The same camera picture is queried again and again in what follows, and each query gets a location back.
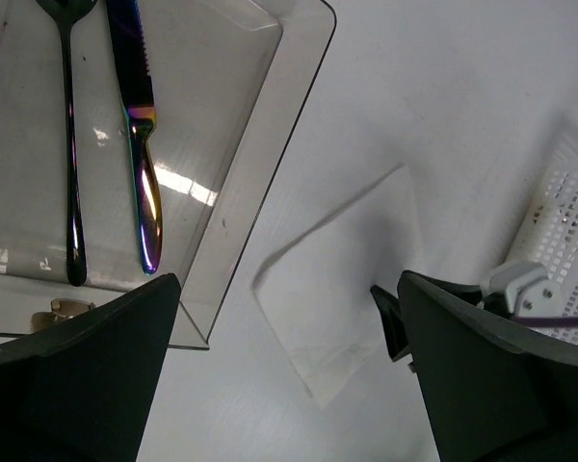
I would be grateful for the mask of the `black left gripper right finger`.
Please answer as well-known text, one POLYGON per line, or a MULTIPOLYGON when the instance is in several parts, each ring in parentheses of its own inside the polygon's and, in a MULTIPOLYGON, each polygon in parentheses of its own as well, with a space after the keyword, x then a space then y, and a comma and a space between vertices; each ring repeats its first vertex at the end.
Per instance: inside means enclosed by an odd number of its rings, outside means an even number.
POLYGON ((578 461, 578 346, 406 271, 402 320, 442 461, 578 461))

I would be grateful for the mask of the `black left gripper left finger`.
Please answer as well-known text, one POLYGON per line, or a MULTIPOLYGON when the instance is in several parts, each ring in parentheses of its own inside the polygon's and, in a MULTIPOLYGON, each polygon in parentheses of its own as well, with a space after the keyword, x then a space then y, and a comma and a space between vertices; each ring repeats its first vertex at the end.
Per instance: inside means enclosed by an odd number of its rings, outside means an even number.
POLYGON ((161 275, 0 344, 0 461, 134 461, 181 288, 161 275))

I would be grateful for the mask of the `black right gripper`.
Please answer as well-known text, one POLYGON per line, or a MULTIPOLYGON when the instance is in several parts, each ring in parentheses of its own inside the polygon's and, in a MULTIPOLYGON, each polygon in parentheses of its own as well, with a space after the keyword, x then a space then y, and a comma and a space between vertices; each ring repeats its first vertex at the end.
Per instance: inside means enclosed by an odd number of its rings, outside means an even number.
MULTIPOLYGON (((562 307, 560 286, 548 277, 545 267, 539 263, 506 263, 479 285, 427 280, 477 308, 507 319, 530 314, 554 317, 562 307)), ((397 362, 410 354, 400 301, 379 286, 372 287, 370 293, 380 312, 388 355, 397 362)))

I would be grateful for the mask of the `white paper napkin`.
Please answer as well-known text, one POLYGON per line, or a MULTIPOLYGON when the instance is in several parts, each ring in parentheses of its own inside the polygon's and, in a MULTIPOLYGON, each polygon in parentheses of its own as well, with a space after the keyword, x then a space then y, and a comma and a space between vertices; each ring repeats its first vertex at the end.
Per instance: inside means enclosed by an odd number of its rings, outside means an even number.
POLYGON ((422 269, 408 166, 397 164, 268 257, 252 283, 267 322, 308 395, 325 408, 384 344, 370 295, 422 269))

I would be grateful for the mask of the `iridescent rainbow steak knife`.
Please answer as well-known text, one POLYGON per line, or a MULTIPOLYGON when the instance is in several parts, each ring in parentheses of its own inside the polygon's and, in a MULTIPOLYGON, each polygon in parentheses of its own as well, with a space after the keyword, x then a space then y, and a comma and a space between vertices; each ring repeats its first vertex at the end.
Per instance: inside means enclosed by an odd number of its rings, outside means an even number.
POLYGON ((143 272, 155 273, 163 247, 163 209, 148 141, 157 124, 144 29, 136 1, 105 3, 130 151, 143 272))

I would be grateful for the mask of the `black metal spoon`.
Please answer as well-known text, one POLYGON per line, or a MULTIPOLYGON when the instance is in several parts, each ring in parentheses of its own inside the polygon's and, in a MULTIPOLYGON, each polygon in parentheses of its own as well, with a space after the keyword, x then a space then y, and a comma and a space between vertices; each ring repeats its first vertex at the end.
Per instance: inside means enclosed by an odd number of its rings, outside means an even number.
POLYGON ((74 287, 86 282, 88 270, 77 171, 71 33, 74 25, 87 16, 96 4, 96 1, 38 1, 38 5, 55 22, 61 44, 66 116, 66 276, 74 287))

